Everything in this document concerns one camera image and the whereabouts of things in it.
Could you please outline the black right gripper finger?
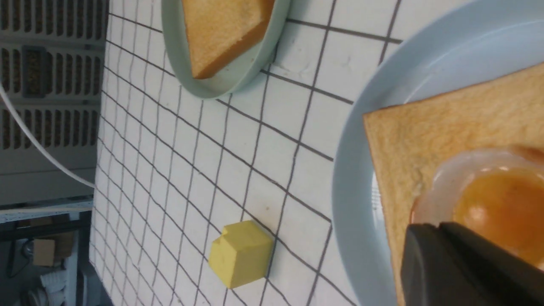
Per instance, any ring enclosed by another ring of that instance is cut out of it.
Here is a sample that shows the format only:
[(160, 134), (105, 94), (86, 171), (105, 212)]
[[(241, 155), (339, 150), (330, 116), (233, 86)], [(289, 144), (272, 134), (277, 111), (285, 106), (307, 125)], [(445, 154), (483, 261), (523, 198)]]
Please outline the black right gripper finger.
[(542, 270), (457, 223), (407, 227), (407, 306), (542, 306)]

